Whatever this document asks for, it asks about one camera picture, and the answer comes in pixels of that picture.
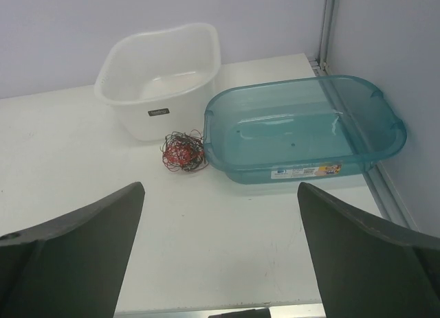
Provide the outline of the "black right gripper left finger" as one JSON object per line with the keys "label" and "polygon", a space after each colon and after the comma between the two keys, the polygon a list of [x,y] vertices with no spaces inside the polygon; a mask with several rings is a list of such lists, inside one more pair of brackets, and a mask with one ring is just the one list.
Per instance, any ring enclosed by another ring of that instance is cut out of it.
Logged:
{"label": "black right gripper left finger", "polygon": [[112,317],[138,230],[144,187],[1,237],[2,317]]}

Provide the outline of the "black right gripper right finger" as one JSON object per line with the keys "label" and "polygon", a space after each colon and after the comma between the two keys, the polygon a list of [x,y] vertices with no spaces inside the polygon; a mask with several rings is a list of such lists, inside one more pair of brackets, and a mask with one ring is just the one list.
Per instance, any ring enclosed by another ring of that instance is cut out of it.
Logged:
{"label": "black right gripper right finger", "polygon": [[438,317],[439,239],[298,187],[300,215],[327,317]]}

